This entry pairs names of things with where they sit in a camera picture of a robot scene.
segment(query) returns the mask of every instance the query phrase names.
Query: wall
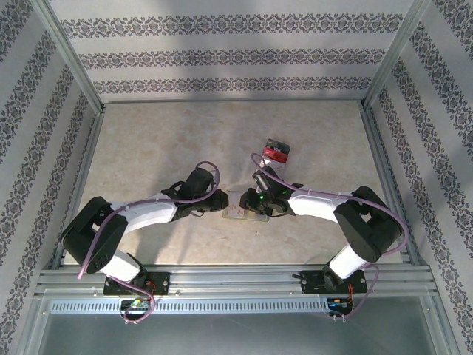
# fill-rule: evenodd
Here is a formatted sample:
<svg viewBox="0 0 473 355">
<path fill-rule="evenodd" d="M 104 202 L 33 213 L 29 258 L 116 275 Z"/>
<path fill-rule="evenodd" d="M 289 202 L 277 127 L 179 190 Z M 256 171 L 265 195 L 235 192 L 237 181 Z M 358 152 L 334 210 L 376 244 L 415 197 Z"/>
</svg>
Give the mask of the wall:
<svg viewBox="0 0 473 355">
<path fill-rule="evenodd" d="M 95 113 L 31 4 L 0 11 L 0 354 L 14 354 Z"/>
<path fill-rule="evenodd" d="M 372 105 L 421 256 L 473 353 L 473 12 L 433 1 Z"/>
<path fill-rule="evenodd" d="M 364 97 L 412 0 L 50 0 L 104 102 Z"/>
</svg>

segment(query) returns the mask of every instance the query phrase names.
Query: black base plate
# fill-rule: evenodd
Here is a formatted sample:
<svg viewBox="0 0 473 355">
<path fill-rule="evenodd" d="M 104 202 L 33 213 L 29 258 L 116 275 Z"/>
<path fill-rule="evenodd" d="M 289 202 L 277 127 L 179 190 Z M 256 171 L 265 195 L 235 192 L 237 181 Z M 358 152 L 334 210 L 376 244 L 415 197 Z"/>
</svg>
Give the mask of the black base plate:
<svg viewBox="0 0 473 355">
<path fill-rule="evenodd" d="M 348 294 L 349 283 L 353 286 L 354 294 L 366 294 L 368 291 L 366 278 L 362 270 L 355 271 L 335 291 L 327 290 L 324 287 L 324 272 L 322 270 L 301 271 L 300 276 L 303 294 Z"/>
<path fill-rule="evenodd" d="M 168 272 L 148 272 L 146 274 L 146 282 L 151 281 L 156 285 L 156 289 L 153 290 L 153 294 L 163 296 L 168 294 L 169 290 L 169 277 L 171 276 Z M 116 283 L 114 280 L 105 279 L 105 286 L 103 287 L 104 296 L 129 296 L 129 295 L 140 295 L 140 292 L 131 290 L 125 286 Z"/>
</svg>

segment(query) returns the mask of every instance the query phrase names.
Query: enclosure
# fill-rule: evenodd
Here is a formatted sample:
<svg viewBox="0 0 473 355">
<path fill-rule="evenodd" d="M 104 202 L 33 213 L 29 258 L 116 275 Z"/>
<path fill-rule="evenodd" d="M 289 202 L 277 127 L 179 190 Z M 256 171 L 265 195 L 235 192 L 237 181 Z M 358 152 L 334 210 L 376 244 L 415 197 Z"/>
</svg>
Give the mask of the enclosure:
<svg viewBox="0 0 473 355">
<path fill-rule="evenodd" d="M 471 0 L 1 11 L 0 354 L 473 353 Z M 407 245 L 365 270 L 359 313 L 333 322 L 330 298 L 293 277 L 347 243 L 308 215 L 218 211 L 126 234 L 121 251 L 170 275 L 143 324 L 123 322 L 130 297 L 104 294 L 104 274 L 77 280 L 59 237 L 93 197 L 153 196 L 202 160 L 240 195 L 269 138 L 290 145 L 287 182 L 368 186 L 406 221 Z"/>
</svg>

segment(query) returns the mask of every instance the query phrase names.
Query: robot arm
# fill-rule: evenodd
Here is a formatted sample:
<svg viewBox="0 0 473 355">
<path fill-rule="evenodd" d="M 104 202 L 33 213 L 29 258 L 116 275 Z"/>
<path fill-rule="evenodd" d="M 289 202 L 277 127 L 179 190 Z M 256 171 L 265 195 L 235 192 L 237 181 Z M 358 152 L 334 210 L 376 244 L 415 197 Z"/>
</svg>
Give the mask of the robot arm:
<svg viewBox="0 0 473 355">
<path fill-rule="evenodd" d="M 187 217 L 193 212 L 212 212 L 228 205 L 226 193 L 217 189 L 210 197 L 195 203 L 175 203 L 165 200 L 194 200 L 207 194 L 209 187 L 215 185 L 212 174 L 197 167 L 185 182 L 175 183 L 167 190 L 150 197 L 155 203 L 146 203 L 124 209 L 104 226 L 92 257 L 86 268 L 88 274 L 102 272 L 126 283 L 142 287 L 146 279 L 144 267 L 129 254 L 118 250 L 121 238 L 131 231 L 155 223 L 168 223 Z M 79 263 L 83 264 L 95 233 L 102 222 L 113 211 L 127 203 L 109 203 L 102 197 L 92 198 L 67 226 L 61 235 L 65 249 Z"/>
<path fill-rule="evenodd" d="M 263 169 L 277 178 L 269 166 Z M 378 261 L 401 235 L 401 226 L 395 220 L 371 206 L 348 199 L 308 195 L 299 190 L 301 184 L 293 184 L 294 189 L 289 189 L 259 170 L 253 174 L 253 178 L 259 191 L 249 189 L 244 193 L 240 200 L 242 208 L 270 217 L 310 215 L 340 225 L 348 244 L 324 267 L 326 289 L 334 290 L 362 266 Z M 376 193 L 365 186 L 349 195 L 386 207 Z"/>
</svg>

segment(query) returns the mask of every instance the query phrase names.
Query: beige marble floor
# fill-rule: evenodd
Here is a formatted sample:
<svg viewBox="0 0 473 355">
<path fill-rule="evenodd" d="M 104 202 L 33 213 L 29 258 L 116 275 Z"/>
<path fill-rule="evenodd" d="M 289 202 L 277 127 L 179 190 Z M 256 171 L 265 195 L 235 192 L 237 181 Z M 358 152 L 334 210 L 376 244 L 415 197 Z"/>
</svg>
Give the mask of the beige marble floor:
<svg viewBox="0 0 473 355">
<path fill-rule="evenodd" d="M 285 180 L 332 192 L 366 185 L 381 195 L 355 101 L 110 104 L 82 206 L 97 195 L 151 196 L 201 160 L 218 165 L 222 189 L 245 190 L 253 185 L 249 155 L 268 138 L 291 145 Z M 142 263 L 326 263 L 345 243 L 338 225 L 314 217 L 262 223 L 215 212 L 132 232 L 120 249 Z"/>
</svg>

